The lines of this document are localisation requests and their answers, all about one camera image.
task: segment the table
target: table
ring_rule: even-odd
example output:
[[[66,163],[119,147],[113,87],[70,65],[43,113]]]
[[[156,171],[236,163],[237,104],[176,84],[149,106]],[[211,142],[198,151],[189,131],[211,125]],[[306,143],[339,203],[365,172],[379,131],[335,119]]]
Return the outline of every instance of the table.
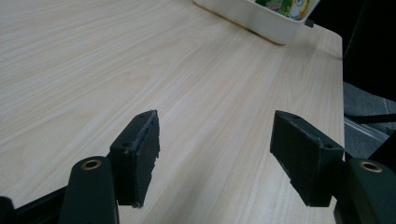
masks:
[[[344,145],[342,39],[273,44],[191,0],[0,2],[0,194],[20,207],[157,109],[145,206],[120,223],[334,223],[269,153],[275,110]]]

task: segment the wood grain surface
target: wood grain surface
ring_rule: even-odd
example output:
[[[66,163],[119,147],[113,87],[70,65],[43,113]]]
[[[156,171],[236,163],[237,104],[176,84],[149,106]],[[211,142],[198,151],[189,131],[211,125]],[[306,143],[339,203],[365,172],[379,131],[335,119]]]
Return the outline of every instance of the wood grain surface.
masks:
[[[0,0],[0,195],[20,207],[157,109],[161,152],[120,223],[334,223],[269,152],[275,110],[344,145],[341,37],[279,46],[191,0]]]

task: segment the black object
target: black object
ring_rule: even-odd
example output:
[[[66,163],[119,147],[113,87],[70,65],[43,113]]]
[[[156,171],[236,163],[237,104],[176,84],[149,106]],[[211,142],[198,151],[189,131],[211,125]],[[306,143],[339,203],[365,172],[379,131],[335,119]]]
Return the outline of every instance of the black object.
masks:
[[[306,205],[326,207],[334,196],[338,224],[389,224],[396,223],[396,176],[382,161],[395,162],[392,139],[370,159],[343,161],[344,149],[327,135],[296,115],[276,111],[270,151]]]
[[[119,223],[118,205],[143,206],[160,151],[156,110],[134,117],[106,157],[90,157],[72,169],[68,186],[14,209],[0,197],[0,223]]]

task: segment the white plastic bin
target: white plastic bin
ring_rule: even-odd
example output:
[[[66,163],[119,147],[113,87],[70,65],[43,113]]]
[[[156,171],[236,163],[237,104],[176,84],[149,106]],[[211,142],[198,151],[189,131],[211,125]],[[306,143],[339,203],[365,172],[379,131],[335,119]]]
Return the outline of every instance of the white plastic bin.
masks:
[[[317,6],[319,0],[309,1],[300,21],[289,19],[255,3],[254,0],[194,0],[194,2],[198,6],[217,13],[277,44],[285,45],[292,40],[297,30],[305,23],[306,18]]]

